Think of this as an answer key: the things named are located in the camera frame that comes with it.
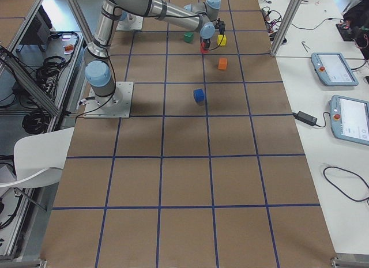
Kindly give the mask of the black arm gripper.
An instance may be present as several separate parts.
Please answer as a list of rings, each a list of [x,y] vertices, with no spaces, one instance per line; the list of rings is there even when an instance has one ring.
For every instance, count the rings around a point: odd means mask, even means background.
[[[220,20],[220,18],[216,21],[216,29],[218,29],[219,32],[225,32],[225,22]]]
[[[200,47],[210,50],[211,41],[210,39],[204,39],[200,37]]]

